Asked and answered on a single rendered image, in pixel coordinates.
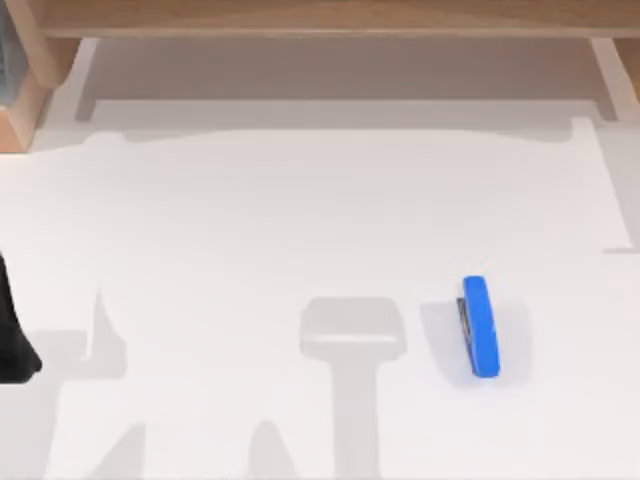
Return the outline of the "pale wooden drawer front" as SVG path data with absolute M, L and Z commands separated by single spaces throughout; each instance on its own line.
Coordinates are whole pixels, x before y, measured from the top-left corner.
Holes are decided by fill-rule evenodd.
M 640 0 L 47 0 L 49 37 L 640 38 Z

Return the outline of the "blue stapler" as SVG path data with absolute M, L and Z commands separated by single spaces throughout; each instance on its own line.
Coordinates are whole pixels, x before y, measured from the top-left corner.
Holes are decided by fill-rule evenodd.
M 487 283 L 483 276 L 462 279 L 462 295 L 456 299 L 472 373 L 495 378 L 501 363 L 496 325 Z

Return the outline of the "wooden cupboard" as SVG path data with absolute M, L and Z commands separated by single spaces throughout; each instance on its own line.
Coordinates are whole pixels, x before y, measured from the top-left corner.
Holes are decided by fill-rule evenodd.
M 57 0 L 0 0 L 0 154 L 29 150 L 48 99 L 68 78 L 77 38 L 46 31 Z

